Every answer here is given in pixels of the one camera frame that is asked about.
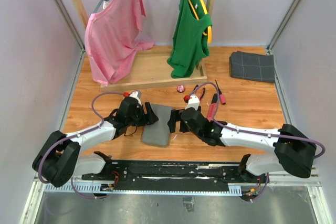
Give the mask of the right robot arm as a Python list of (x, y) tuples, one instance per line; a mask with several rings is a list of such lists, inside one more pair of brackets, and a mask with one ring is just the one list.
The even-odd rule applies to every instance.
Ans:
[(216, 123), (205, 118), (200, 109), (172, 110), (168, 127), (175, 132), (191, 132), (210, 146), (241, 146), (265, 151), (262, 155), (246, 154), (241, 159), (238, 177), (250, 182), (256, 176), (285, 171), (292, 176), (309, 178), (316, 144), (296, 127), (283, 124), (280, 129), (241, 127), (224, 121)]

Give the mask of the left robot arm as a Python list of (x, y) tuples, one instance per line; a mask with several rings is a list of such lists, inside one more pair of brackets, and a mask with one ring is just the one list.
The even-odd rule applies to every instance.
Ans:
[(137, 98), (126, 97), (120, 107), (94, 126), (74, 133), (54, 131), (39, 151), (32, 167), (44, 184), (63, 186), (73, 176), (95, 174), (100, 179), (112, 175), (112, 166), (104, 154), (81, 157), (80, 153), (102, 142), (114, 140), (126, 133), (128, 127), (147, 126), (159, 118), (150, 103), (144, 105)]

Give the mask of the grey plastic tool case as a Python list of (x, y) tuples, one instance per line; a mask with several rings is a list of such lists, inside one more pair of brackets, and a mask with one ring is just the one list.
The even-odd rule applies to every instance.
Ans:
[(146, 145), (167, 147), (170, 141), (170, 128), (168, 126), (168, 121), (170, 120), (173, 108), (171, 106), (159, 104), (153, 104), (151, 107), (159, 120), (152, 125), (144, 127), (142, 142)]

